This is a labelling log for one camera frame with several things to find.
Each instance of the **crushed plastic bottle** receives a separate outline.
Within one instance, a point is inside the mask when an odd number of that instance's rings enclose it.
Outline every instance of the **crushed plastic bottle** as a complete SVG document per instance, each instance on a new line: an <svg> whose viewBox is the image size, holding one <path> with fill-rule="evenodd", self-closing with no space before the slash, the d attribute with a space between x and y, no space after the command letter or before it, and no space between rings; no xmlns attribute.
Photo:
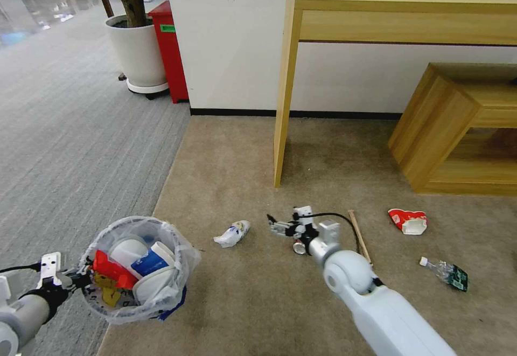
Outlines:
<svg viewBox="0 0 517 356"><path fill-rule="evenodd" d="M430 269L443 282L458 290L467 291L469 277L465 271L460 269L460 267L444 261L438 261L437 264L433 264L429 262L425 256L420 258L420 265Z"/></svg>
<svg viewBox="0 0 517 356"><path fill-rule="evenodd" d="M249 225L248 220L236 221L221 236L215 236L214 242L222 248L233 247L248 233Z"/></svg>

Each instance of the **white wall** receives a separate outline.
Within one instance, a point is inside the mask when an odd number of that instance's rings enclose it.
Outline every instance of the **white wall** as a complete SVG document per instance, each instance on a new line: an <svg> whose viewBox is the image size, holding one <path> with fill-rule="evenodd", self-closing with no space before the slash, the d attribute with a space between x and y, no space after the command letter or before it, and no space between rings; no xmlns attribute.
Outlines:
<svg viewBox="0 0 517 356"><path fill-rule="evenodd" d="M193 108L276 109L285 0L170 0ZM402 112L430 61L517 49L300 43L293 110Z"/></svg>

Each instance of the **white paper cup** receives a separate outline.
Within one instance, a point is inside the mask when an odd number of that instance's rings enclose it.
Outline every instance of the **white paper cup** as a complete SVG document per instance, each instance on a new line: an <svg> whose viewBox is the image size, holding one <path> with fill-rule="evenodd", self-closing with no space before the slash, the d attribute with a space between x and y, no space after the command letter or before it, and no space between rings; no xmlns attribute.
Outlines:
<svg viewBox="0 0 517 356"><path fill-rule="evenodd" d="M127 236L113 244L108 256L126 268L130 273L141 279L142 276L131 268L131 264L144 256L148 251L147 245L138 236Z"/></svg>
<svg viewBox="0 0 517 356"><path fill-rule="evenodd" d="M156 242L151 246L156 255L161 257L168 265L174 266L174 253L162 242Z"/></svg>
<svg viewBox="0 0 517 356"><path fill-rule="evenodd" d="M133 286L133 295L140 305L154 298L169 283L173 269L170 266L161 268L144 276Z"/></svg>

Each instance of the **white plant pot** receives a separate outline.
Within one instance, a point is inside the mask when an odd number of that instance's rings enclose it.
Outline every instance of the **white plant pot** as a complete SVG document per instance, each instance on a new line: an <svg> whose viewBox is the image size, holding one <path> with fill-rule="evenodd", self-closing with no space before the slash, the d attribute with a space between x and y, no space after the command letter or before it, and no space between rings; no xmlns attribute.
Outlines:
<svg viewBox="0 0 517 356"><path fill-rule="evenodd" d="M108 18L106 25L128 88L138 93L155 93L169 87L153 25L115 27L126 16Z"/></svg>

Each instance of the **wooden console table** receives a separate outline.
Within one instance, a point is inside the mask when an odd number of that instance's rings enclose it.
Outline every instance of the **wooden console table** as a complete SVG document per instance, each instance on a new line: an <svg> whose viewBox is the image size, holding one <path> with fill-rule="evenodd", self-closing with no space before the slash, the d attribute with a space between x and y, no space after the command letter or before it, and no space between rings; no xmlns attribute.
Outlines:
<svg viewBox="0 0 517 356"><path fill-rule="evenodd" d="M280 186L298 42L517 46L517 0L287 0L274 140Z"/></svg>

